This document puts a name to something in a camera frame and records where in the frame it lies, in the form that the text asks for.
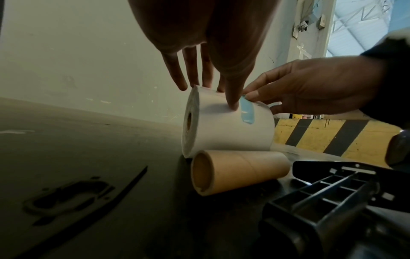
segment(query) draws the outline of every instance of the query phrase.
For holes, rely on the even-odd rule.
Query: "dark countertop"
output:
[[[22,202],[91,176],[148,172],[109,214],[45,258],[250,258],[263,205],[297,188],[291,174],[209,197],[194,191],[181,128],[0,99],[0,250],[19,250]],[[273,145],[291,161],[346,160]]]

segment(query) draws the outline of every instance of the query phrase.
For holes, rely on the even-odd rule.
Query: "ceiling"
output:
[[[337,0],[326,56],[359,55],[387,34],[393,0]]]

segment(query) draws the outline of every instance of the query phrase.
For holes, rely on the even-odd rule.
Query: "white paper roll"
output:
[[[201,150],[269,151],[274,132],[266,104],[242,99],[232,111],[224,93],[194,87],[185,110],[182,154],[193,158]]]

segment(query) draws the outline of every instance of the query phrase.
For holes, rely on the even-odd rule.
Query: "cardboard tube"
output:
[[[280,152],[200,151],[191,164],[191,180],[202,196],[226,192],[286,176],[290,162]]]

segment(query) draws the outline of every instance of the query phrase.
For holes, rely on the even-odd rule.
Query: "electrical box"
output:
[[[301,23],[311,25],[317,22],[322,16],[323,0],[305,0],[302,9]]]

